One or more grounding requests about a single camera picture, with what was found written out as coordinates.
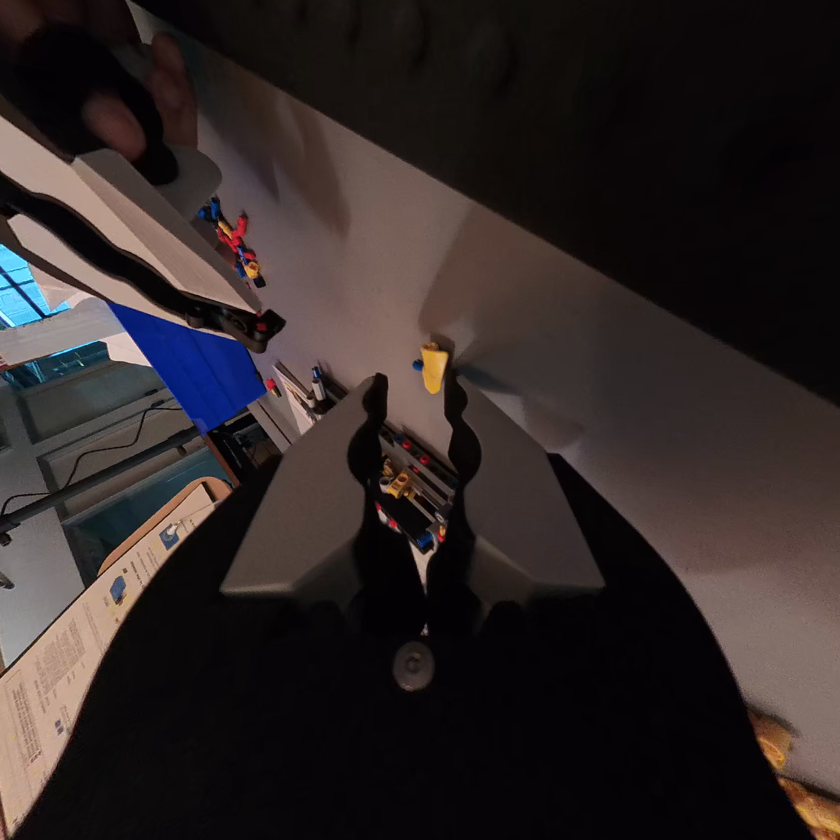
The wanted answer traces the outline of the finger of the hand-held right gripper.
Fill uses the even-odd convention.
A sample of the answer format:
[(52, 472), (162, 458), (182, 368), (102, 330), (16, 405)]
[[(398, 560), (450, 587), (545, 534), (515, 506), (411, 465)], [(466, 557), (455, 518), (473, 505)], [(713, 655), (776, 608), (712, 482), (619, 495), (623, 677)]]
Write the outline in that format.
[(177, 289), (141, 257), (45, 197), (4, 196), (2, 218), (3, 234), (34, 267), (107, 302), (185, 327), (193, 301), (213, 302)]
[(2, 175), (24, 193), (69, 208), (177, 289), (247, 312), (263, 310), (214, 247), (118, 152), (67, 156), (8, 100), (1, 103)]

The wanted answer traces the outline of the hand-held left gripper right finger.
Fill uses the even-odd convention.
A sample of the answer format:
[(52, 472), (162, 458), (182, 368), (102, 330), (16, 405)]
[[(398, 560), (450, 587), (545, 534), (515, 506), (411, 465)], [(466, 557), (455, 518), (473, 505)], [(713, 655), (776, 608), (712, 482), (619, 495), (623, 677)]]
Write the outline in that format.
[(482, 606), (600, 592), (604, 578), (543, 447), (462, 375), (447, 377), (445, 416), (471, 535), (466, 582)]

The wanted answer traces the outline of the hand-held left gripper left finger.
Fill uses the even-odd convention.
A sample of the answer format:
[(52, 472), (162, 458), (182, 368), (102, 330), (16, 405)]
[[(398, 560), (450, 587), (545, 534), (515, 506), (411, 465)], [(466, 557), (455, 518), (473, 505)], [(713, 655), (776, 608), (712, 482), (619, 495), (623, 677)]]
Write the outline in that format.
[(382, 464), (384, 374), (365, 379), (283, 455), (220, 591), (293, 601), (351, 601), (354, 545)]

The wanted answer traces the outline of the black lego connector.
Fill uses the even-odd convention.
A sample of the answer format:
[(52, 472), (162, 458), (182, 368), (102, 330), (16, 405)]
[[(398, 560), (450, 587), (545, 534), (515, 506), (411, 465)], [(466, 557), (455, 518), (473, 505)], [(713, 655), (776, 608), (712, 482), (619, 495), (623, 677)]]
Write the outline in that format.
[(183, 317), (191, 329), (226, 335), (254, 354), (265, 353), (269, 342), (287, 325), (287, 321), (272, 310), (254, 313), (207, 301), (193, 301)]

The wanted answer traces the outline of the lego car chassis assembly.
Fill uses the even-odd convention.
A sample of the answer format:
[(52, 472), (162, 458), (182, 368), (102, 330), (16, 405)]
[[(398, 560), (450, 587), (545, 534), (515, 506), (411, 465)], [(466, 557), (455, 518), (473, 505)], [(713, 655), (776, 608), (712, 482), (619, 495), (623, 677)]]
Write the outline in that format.
[[(278, 360), (272, 370), (272, 378), (297, 413), (297, 423), (303, 433), (347, 395), (347, 390), (319, 367), (312, 370), (312, 380), (319, 385), (303, 384)], [(446, 541), (459, 478), (404, 428), (385, 422), (379, 440), (381, 456), (375, 509), (384, 525), (407, 537), (416, 559), (427, 557)]]

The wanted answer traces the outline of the yellow lego piece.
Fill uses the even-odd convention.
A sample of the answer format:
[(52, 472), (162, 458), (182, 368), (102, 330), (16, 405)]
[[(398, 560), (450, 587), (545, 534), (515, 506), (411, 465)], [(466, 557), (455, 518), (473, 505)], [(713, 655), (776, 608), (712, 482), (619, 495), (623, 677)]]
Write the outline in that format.
[(421, 347), (421, 374), (427, 392), (441, 392), (449, 364), (450, 352), (436, 342), (426, 342)]

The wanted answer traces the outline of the pile of lego pins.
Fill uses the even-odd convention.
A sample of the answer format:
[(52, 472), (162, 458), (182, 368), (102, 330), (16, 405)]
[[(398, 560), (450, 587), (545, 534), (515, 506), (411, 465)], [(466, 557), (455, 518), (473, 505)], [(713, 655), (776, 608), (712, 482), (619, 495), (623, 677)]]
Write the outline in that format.
[(250, 219), (246, 211), (239, 213), (234, 222), (224, 214), (218, 195), (210, 196), (196, 215), (200, 220), (199, 231), (207, 232), (210, 228), (217, 237), (217, 251), (225, 257), (227, 263), (248, 288), (266, 288), (261, 265), (256, 252), (248, 245), (247, 236)]

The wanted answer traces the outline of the heap of yellow lego parts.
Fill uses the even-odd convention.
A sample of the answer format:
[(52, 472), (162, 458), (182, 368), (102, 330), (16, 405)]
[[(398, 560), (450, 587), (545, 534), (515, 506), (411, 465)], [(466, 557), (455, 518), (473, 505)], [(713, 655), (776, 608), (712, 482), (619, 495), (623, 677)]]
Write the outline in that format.
[(788, 729), (762, 713), (748, 709), (753, 734), (776, 780), (815, 839), (839, 838), (839, 801), (793, 780), (786, 764), (793, 749)]

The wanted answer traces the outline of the person's right hand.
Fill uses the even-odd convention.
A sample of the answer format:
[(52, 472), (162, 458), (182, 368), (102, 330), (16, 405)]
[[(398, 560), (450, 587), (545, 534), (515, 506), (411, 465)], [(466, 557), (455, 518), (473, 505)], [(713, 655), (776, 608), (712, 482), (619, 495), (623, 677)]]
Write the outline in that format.
[[(143, 84), (161, 117), (164, 141), (189, 148), (197, 147), (196, 95), (185, 59), (176, 40), (163, 31), (150, 43), (151, 65)], [(120, 99), (108, 93), (95, 93), (81, 110), (88, 130), (106, 146), (131, 162), (146, 150), (144, 129)]]

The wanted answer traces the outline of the blue plastic bin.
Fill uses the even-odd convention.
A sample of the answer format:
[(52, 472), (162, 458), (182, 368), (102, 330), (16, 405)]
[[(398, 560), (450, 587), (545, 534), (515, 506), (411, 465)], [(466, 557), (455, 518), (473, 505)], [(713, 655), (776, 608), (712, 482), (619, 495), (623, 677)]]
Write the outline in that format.
[(240, 343), (113, 302), (108, 306), (201, 435), (266, 394)]

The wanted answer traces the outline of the tan document board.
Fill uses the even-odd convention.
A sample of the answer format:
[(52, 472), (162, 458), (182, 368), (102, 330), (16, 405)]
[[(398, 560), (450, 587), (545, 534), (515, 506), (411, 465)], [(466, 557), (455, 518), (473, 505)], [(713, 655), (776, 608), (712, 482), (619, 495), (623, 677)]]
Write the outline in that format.
[(162, 564), (231, 488), (196, 479), (110, 552), (97, 577), (1, 678), (2, 838), (10, 838), (64, 752), (93, 676)]

